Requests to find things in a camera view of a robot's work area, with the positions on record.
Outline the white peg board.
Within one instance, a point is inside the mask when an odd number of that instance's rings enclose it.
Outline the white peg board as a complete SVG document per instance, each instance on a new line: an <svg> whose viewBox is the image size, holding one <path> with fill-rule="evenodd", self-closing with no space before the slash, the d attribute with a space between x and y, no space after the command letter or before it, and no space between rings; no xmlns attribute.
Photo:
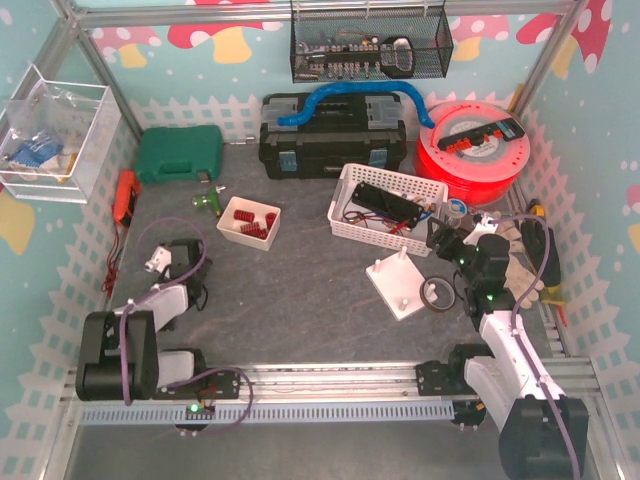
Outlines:
<svg viewBox="0 0 640 480"><path fill-rule="evenodd" d="M396 321L425 307L420 296L425 278L410 259L406 246L385 259L377 259L365 273Z"/></svg>

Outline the large red spring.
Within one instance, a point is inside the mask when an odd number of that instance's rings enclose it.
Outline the large red spring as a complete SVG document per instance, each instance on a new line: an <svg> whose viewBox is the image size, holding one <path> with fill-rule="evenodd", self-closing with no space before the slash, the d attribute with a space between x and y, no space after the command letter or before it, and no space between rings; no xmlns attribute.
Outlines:
<svg viewBox="0 0 640 480"><path fill-rule="evenodd" d="M265 222L266 222L266 227L268 231L271 230L276 219L277 219L277 214L275 212L270 212L265 215Z"/></svg>

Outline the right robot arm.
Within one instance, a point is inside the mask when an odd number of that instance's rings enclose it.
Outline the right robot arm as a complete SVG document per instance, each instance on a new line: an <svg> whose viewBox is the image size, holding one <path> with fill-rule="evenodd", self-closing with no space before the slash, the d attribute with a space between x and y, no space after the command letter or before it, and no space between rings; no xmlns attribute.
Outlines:
<svg viewBox="0 0 640 480"><path fill-rule="evenodd" d="M426 245L452 262L466 281L465 310L483 339L462 365L499 430L502 468L511 479L579 479L584 472L589 413L552 378L519 313L524 295L507 287L510 242L499 221L484 217L465 233L438 218Z"/></svg>

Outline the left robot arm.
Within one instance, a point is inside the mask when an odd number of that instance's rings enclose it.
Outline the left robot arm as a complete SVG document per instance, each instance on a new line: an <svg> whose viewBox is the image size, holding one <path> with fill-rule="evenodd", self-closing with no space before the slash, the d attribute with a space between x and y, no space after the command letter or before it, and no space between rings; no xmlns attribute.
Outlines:
<svg viewBox="0 0 640 480"><path fill-rule="evenodd" d="M145 262L145 270L158 275L147 294L86 317L75 379L80 400L129 405L196 374L201 354L190 348L162 351L157 334L206 304L204 280L210 265L200 240L160 244Z"/></svg>

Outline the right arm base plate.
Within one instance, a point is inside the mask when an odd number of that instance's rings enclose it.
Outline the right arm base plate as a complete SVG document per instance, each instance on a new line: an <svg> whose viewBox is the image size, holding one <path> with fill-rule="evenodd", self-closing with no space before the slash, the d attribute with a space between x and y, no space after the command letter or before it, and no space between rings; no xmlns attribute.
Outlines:
<svg viewBox="0 0 640 480"><path fill-rule="evenodd" d="M464 380L463 368L455 363L427 361L415 366L419 396L471 395L473 389Z"/></svg>

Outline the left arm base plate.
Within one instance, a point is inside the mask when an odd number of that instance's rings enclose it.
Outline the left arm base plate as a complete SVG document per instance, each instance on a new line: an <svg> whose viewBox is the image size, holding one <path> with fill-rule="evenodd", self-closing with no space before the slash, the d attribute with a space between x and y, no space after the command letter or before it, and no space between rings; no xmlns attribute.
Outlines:
<svg viewBox="0 0 640 480"><path fill-rule="evenodd" d="M158 397L170 400L236 400L239 398L241 376L235 367L216 368L213 373L203 371L203 378L189 381L185 385L163 387Z"/></svg>

